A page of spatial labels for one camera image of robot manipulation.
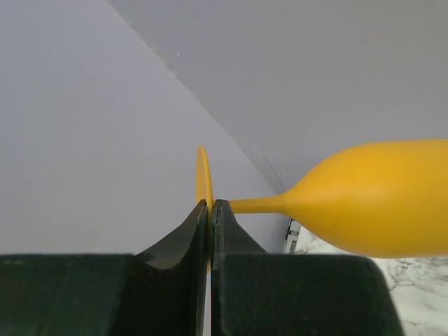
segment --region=marble countertop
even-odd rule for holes
[[[347,254],[304,227],[295,253]],[[372,259],[384,274],[406,336],[448,335],[448,257]]]

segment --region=black object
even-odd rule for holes
[[[201,335],[209,253],[214,336],[403,335],[367,258],[270,255],[222,200],[210,229],[201,201],[136,256],[0,257],[0,336]]]

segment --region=white marble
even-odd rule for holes
[[[301,253],[347,253],[302,227]],[[448,258],[376,259],[406,336],[448,335]]]

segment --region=yellow plastic glass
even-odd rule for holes
[[[236,214],[284,214],[364,256],[448,255],[448,139],[355,146],[282,195],[230,204]]]

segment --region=white wall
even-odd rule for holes
[[[347,146],[448,137],[448,1],[109,1],[278,190]]]
[[[231,138],[102,0],[0,9],[0,253],[138,252],[215,195],[272,195]],[[279,250],[278,216],[241,217]]]

